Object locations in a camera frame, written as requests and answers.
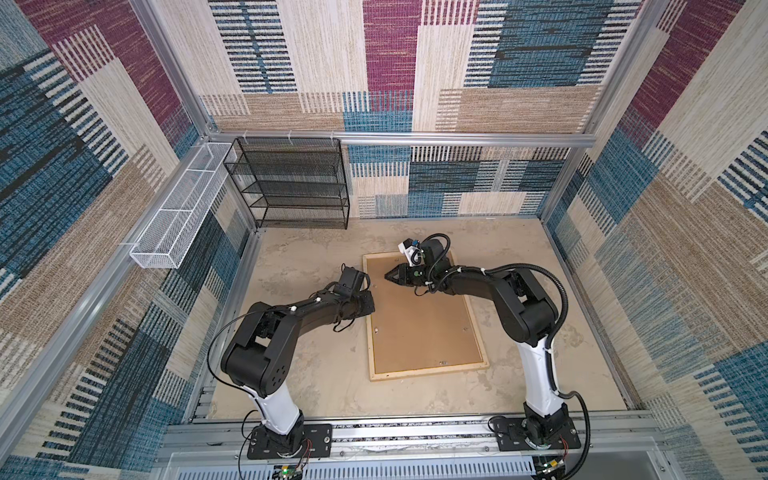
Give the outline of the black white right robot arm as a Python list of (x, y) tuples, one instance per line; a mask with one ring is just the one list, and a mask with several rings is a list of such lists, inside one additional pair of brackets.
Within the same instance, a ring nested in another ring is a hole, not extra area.
[(423, 287), (428, 293), (492, 301), (501, 326), (517, 344), (522, 361), (526, 397), (521, 429), (529, 447), (576, 449), (590, 443), (579, 438), (566, 403), (580, 395), (561, 391), (557, 383), (553, 341), (567, 317), (568, 296), (551, 272), (525, 263), (490, 270), (403, 263), (387, 272), (385, 279), (414, 289)]

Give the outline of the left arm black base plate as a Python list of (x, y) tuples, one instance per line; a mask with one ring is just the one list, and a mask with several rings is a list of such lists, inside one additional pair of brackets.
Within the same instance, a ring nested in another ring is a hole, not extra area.
[(248, 460), (328, 458), (332, 439), (331, 424), (299, 425), (287, 435), (259, 425), (249, 435), (246, 457)]

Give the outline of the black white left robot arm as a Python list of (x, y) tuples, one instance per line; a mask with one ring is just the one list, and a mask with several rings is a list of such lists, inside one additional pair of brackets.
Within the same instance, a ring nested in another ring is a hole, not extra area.
[(262, 430), (273, 448), (296, 451), (304, 442), (304, 416), (285, 385), (301, 335), (375, 311), (368, 290), (329, 291), (288, 306), (257, 302), (244, 316), (220, 360), (221, 371), (251, 396), (262, 414)]

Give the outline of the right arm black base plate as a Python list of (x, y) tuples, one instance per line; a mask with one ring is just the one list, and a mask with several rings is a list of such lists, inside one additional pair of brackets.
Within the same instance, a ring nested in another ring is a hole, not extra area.
[(570, 418), (553, 431), (545, 432), (543, 437), (536, 441), (532, 439), (527, 428), (527, 419), (523, 417), (496, 415), (487, 421), (487, 426), (502, 452), (578, 450), (582, 447), (582, 440)]

